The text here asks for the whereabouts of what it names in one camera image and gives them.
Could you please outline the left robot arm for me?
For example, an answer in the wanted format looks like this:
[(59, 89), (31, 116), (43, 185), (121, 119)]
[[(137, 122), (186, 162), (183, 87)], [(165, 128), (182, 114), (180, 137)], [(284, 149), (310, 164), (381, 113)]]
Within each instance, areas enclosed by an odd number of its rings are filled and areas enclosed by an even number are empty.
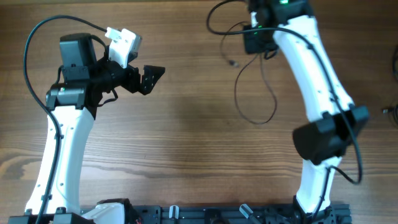
[(130, 66), (137, 57), (141, 36), (127, 29), (108, 29), (111, 41), (102, 58), (93, 47), (97, 36), (88, 33), (60, 39), (62, 66), (57, 81), (46, 94), (48, 132), (36, 186), (21, 216), (10, 223), (141, 223), (142, 218), (126, 198), (103, 200), (81, 212), (79, 184), (84, 150), (96, 112), (105, 104), (104, 93), (122, 87), (149, 94), (165, 68)]

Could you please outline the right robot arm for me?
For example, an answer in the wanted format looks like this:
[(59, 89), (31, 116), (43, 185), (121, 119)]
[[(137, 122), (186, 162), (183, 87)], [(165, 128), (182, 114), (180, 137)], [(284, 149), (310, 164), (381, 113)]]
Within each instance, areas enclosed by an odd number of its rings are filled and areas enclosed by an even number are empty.
[(303, 214), (321, 214), (330, 206), (333, 177), (347, 148), (358, 147), (368, 109), (355, 106), (336, 76), (308, 1), (248, 1), (248, 10), (246, 52), (281, 50), (300, 88), (308, 124), (293, 131), (303, 159), (295, 200)]

